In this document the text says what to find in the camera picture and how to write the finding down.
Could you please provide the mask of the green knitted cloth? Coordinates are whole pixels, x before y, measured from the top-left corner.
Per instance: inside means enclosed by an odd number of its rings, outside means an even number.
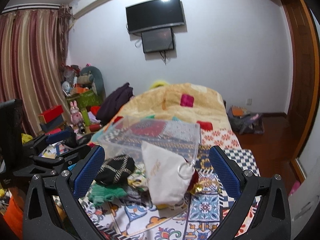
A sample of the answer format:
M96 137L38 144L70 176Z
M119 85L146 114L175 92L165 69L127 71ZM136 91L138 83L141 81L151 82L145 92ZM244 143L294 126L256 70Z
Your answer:
M94 184L91 188L91 192L88 195L88 199L95 206L101 206L105 202L112 202L114 199L119 199L127 196L127 192L117 184L113 185L99 185Z

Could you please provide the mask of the black gold-patterned soft item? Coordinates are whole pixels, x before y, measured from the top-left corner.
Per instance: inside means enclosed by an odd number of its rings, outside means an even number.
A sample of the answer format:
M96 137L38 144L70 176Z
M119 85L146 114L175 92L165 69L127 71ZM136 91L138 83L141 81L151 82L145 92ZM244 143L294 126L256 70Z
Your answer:
M103 162L95 181L101 185L126 184L135 169L135 161L129 155L119 155Z

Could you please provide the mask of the red velvet item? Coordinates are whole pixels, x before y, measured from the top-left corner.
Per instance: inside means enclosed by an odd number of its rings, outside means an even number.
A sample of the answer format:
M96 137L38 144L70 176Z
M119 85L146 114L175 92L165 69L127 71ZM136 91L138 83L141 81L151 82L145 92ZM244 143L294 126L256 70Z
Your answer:
M198 183L198 181L199 181L199 174L198 174L198 172L195 170L195 171L194 171L194 174L193 174L193 176L192 176L192 178L191 178L191 180L190 180L190 184L189 184L189 186L188 186L188 188L187 188L187 191L191 191L191 190L194 188L195 184Z

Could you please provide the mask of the white cloth pouch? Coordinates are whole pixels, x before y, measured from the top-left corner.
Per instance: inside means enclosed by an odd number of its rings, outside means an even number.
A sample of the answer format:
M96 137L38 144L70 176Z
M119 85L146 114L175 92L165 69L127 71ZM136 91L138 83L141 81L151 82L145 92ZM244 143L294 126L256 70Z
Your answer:
M181 155L146 141L141 144L148 189L153 205L174 206L183 198L195 173Z

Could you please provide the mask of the red cylinder can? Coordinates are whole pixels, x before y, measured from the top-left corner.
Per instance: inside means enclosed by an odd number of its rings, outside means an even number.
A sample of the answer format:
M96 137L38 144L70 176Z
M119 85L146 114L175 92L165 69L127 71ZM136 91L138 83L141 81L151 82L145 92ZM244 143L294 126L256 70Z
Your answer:
M89 126L89 130L91 132L96 132L96 131L99 131L103 126L101 124L91 124Z

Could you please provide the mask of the green bottle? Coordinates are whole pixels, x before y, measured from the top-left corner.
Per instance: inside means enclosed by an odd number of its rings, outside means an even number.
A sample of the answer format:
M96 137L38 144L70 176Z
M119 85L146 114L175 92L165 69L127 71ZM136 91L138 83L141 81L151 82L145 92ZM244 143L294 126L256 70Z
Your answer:
M91 121L90 121L87 109L85 109L85 108L81 109L81 114L82 114L82 118L84 120L85 125L90 126Z

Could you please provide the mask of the red gift box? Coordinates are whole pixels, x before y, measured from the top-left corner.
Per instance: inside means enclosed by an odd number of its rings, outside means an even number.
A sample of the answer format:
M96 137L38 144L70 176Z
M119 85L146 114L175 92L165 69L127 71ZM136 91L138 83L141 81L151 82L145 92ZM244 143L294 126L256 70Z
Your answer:
M63 107L61 105L53 106L39 115L39 122L41 124L47 124L60 116L62 113Z

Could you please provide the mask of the clear plastic storage box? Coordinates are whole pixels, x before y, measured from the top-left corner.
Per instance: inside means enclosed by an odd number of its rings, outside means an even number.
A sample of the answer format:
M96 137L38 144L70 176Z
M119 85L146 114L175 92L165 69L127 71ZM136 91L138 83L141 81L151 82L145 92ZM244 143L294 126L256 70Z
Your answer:
M199 124L125 116L107 130L101 130L97 144L104 148L107 159L127 154L140 164L143 162L141 144L146 141L192 162L197 158L200 139Z

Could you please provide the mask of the dark purple garment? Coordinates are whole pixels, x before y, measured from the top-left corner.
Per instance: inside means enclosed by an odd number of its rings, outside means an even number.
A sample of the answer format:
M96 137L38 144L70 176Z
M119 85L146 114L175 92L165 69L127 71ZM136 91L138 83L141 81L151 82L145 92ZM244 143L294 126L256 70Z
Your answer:
M121 107L133 97L133 88L127 82L113 91L101 104L96 119L104 126L119 112Z

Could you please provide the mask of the patterned tile bedsheet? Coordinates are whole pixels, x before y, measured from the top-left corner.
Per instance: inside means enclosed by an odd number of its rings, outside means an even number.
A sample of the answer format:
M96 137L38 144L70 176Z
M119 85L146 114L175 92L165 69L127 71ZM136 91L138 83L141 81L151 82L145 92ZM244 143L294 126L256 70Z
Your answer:
M105 236L113 239L207 239L234 204L220 183L208 158L211 146L220 146L243 170L259 176L251 150L243 150L232 130L221 128L201 131L196 168L201 191L186 194L175 207L144 207L115 199L95 206L88 198L82 207Z

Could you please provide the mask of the striped red curtain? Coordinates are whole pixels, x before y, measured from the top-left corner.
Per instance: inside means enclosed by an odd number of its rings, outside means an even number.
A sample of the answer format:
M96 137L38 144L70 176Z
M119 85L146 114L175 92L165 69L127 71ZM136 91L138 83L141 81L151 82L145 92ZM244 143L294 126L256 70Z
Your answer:
M1 101L23 101L24 133L36 135L39 115L60 105L69 120L61 81L71 8L25 9L1 15Z

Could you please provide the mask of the yellow fuzzy item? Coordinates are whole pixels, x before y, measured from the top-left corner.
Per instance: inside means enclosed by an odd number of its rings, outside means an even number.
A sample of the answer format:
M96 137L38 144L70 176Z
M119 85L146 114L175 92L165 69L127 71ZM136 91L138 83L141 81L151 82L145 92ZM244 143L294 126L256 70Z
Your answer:
M156 80L155 82L153 82L149 88L149 90L151 89L155 89L155 88L158 88L158 87L163 87L163 86L168 86L169 83L167 83L166 81L164 80Z

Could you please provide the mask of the bag on floor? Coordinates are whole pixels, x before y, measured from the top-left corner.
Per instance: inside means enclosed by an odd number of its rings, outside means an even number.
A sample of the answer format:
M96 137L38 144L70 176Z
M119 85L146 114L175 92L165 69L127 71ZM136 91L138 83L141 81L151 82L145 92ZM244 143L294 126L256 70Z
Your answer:
M234 132L239 134L264 134L262 113L254 113L246 108L231 106L227 116Z

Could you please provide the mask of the small black wall monitor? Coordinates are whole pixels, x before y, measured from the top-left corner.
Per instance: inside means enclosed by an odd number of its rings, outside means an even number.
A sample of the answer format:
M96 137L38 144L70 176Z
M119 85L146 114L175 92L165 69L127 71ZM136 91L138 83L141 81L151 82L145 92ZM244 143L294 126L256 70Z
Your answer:
M174 33L172 28L145 31L142 32L141 38L144 54L175 49Z

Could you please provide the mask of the wall-mounted black television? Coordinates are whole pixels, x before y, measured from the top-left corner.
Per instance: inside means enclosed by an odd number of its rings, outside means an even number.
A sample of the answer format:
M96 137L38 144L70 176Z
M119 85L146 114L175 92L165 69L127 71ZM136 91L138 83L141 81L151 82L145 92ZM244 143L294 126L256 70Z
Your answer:
M150 0L126 7L130 34L147 30L185 25L180 0Z

